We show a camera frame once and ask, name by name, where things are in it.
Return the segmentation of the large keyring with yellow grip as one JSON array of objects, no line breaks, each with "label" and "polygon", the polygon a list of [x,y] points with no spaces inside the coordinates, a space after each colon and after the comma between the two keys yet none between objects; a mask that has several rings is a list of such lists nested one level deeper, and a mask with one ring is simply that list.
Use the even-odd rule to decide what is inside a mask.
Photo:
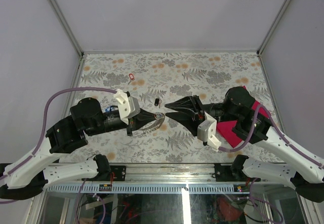
[{"label": "large keyring with yellow grip", "polygon": [[156,131],[162,126],[164,120],[165,120],[164,118],[156,120],[152,125],[142,129],[143,133],[146,134],[146,133],[151,133],[153,131]]}]

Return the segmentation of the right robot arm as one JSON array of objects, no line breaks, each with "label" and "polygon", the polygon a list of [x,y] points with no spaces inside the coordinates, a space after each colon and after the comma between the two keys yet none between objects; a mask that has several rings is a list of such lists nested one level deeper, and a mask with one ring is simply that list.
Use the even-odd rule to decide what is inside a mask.
[{"label": "right robot arm", "polygon": [[259,113],[263,105],[253,108],[255,101],[244,87],[232,87],[221,103],[202,104],[196,95],[167,103],[171,112],[166,116],[187,128],[203,145],[228,153],[235,150],[222,147],[216,128],[219,123],[235,121],[232,132],[243,141],[238,150],[250,143],[284,161],[279,166],[238,155],[230,167],[235,180],[265,179],[290,187],[307,200],[323,202],[323,159],[285,136],[270,113]]}]

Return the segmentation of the yellow tagged key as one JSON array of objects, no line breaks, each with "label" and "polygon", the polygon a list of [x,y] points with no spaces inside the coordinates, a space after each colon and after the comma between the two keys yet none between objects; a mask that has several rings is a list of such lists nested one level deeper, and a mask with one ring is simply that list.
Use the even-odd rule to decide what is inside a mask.
[{"label": "yellow tagged key", "polygon": [[154,117],[155,117],[156,120],[162,120],[162,119],[165,118],[165,114],[163,114],[163,113],[156,113]]}]

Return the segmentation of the blue tagged key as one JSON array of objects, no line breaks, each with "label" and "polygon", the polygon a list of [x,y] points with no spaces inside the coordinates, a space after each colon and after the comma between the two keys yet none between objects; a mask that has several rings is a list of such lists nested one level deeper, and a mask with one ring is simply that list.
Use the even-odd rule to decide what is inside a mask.
[{"label": "blue tagged key", "polygon": [[111,113],[112,111],[118,110],[118,106],[117,105],[111,105],[108,108],[105,109],[106,113]]}]

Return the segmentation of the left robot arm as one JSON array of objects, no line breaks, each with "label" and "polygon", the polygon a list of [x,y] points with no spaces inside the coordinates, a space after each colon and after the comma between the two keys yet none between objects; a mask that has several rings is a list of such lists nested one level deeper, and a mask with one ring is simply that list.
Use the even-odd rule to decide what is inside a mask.
[{"label": "left robot arm", "polygon": [[86,146],[87,136],[126,129],[127,135],[154,121],[155,114],[139,109],[138,114],[124,123],[115,108],[103,112],[98,100],[88,97],[70,108],[71,114],[47,130],[35,155],[14,173],[17,163],[2,163],[1,199],[9,201],[26,200],[37,196],[46,188],[63,182],[82,179],[90,181],[111,180],[112,171],[105,155],[92,155],[79,163],[52,166],[56,160]]}]

